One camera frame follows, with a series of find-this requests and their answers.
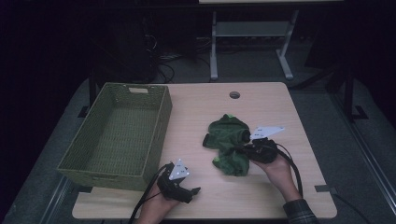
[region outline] hand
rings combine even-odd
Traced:
[[[142,210],[140,212],[140,217],[137,220],[137,224],[160,223],[175,206],[180,204],[179,201],[164,198],[160,192],[157,182],[155,182],[148,193],[148,200],[142,205]]]
[[[271,163],[252,161],[267,173],[269,180],[282,193],[286,203],[301,199],[301,195],[294,185],[289,163],[280,155]]]

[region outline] person's left hand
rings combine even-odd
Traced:
[[[175,206],[180,204],[179,201],[163,197],[157,182],[152,186],[147,199],[142,205],[137,224],[158,224]]]

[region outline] sleeve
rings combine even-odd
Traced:
[[[317,217],[309,208],[304,199],[291,201],[283,205],[289,224],[314,224],[319,223]]]

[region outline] green wicker basket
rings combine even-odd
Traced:
[[[159,167],[171,110],[166,86],[106,83],[58,171],[82,186],[146,189]]]

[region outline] green cloth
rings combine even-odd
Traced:
[[[248,174],[249,159],[233,148],[248,143],[249,137],[250,131],[246,123],[225,114],[209,125],[203,146],[219,150],[219,155],[212,162],[224,174],[243,176]]]

